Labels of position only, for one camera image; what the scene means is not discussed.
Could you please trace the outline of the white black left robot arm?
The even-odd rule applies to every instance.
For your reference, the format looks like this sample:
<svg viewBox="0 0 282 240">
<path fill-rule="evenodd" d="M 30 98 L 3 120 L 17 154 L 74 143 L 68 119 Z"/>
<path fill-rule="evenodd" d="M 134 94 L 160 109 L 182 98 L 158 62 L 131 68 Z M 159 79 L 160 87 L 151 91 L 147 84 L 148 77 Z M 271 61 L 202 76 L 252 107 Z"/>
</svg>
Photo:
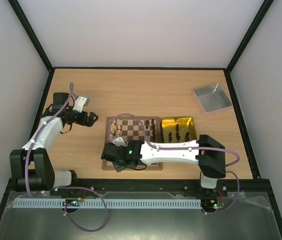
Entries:
<svg viewBox="0 0 282 240">
<path fill-rule="evenodd" d="M 48 152 L 66 125 L 91 127 L 98 120 L 95 113 L 83 110 L 88 103 L 86 96 L 54 93 L 53 102 L 43 112 L 33 136 L 22 148 L 13 150 L 9 155 L 16 192 L 49 191 L 71 185 L 74 172 L 54 170 Z"/>
</svg>

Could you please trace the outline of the silver tin lid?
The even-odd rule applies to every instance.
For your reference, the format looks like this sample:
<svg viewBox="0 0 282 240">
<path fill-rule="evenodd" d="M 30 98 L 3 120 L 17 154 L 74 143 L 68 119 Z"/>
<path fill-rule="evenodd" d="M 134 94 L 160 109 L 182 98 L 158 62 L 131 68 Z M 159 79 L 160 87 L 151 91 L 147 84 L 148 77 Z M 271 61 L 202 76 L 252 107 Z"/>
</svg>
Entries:
<svg viewBox="0 0 282 240">
<path fill-rule="evenodd" d="M 220 83 L 193 89 L 193 98 L 205 117 L 229 110 L 233 104 Z"/>
</svg>

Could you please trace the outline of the gold tin box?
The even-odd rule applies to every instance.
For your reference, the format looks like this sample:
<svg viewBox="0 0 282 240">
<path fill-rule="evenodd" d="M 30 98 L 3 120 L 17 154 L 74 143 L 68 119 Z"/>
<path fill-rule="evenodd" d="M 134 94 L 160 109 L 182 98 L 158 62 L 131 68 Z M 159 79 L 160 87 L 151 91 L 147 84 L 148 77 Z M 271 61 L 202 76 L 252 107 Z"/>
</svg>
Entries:
<svg viewBox="0 0 282 240">
<path fill-rule="evenodd" d="M 197 140 L 192 117 L 170 117 L 161 119 L 161 136 L 164 143 L 184 143 Z"/>
</svg>

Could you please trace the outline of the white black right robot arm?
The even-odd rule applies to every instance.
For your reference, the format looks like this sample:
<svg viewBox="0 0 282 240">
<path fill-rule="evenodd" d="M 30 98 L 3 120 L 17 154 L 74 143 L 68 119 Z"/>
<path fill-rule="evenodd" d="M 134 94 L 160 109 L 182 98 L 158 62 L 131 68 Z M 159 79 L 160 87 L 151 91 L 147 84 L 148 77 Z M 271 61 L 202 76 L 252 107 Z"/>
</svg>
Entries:
<svg viewBox="0 0 282 240">
<path fill-rule="evenodd" d="M 201 171 L 199 191 L 205 196 L 211 195 L 217 181 L 226 176 L 225 147 L 205 134 L 187 142 L 131 140 L 126 145 L 117 137 L 104 145 L 101 159 L 111 162 L 117 172 L 156 163 L 196 165 Z"/>
</svg>

